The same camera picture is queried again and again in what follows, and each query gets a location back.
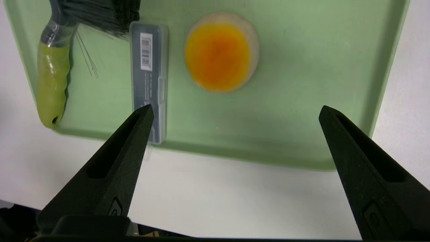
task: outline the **green tray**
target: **green tray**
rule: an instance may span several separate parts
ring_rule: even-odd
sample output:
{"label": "green tray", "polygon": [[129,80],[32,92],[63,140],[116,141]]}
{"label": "green tray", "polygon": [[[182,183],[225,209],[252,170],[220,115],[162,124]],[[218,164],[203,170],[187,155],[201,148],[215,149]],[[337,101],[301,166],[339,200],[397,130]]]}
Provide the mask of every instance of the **green tray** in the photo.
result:
{"label": "green tray", "polygon": [[[34,93],[36,54],[48,1],[6,0]],[[144,22],[169,27],[167,137],[162,148],[300,168],[334,168],[318,115],[343,112],[366,134],[375,125],[408,0],[141,0]],[[240,90],[209,93],[194,84],[183,46],[194,22],[231,11],[254,24],[260,63]],[[97,69],[72,48],[62,134],[108,138],[132,112],[126,40],[80,26]]]}

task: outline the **white surface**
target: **white surface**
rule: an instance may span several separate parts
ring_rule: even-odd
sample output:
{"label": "white surface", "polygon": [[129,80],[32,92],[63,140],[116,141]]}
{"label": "white surface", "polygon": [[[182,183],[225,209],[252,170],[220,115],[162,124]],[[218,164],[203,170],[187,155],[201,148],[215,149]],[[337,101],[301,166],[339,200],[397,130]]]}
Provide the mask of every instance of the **white surface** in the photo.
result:
{"label": "white surface", "polygon": [[373,140],[430,187],[430,1],[412,0]]}
{"label": "white surface", "polygon": [[[410,5],[374,136],[427,186],[430,30],[421,23],[429,9],[426,0]],[[42,126],[3,4],[0,32],[0,199],[42,209],[102,142]],[[142,165],[129,216],[191,236],[360,239],[335,172],[156,149]]]}
{"label": "white surface", "polygon": [[13,203],[0,200],[0,208],[11,208]]}

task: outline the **plastic box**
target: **plastic box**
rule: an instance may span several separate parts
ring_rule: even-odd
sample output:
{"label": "plastic box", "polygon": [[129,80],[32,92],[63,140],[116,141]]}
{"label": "plastic box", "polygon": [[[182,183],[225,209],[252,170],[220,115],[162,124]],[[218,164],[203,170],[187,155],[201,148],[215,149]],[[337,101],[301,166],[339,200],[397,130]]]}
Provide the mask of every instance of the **plastic box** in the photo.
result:
{"label": "plastic box", "polygon": [[133,110],[151,104],[154,110],[149,142],[166,139],[168,28],[133,22],[130,25]]}

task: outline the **barcode label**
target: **barcode label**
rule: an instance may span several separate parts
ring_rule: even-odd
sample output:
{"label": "barcode label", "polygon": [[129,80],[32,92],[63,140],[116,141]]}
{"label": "barcode label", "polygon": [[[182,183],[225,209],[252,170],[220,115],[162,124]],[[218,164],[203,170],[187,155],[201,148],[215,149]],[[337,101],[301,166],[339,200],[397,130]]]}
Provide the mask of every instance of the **barcode label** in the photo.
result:
{"label": "barcode label", "polygon": [[140,69],[152,71],[152,34],[140,33]]}

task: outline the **black bristles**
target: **black bristles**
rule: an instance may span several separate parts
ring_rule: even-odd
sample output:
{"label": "black bristles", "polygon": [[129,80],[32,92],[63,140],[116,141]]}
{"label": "black bristles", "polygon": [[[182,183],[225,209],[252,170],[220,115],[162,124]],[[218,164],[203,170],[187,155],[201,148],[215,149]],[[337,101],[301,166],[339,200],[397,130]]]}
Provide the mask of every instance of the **black bristles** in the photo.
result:
{"label": "black bristles", "polygon": [[65,0],[67,17],[78,23],[121,37],[139,20],[140,0]]}

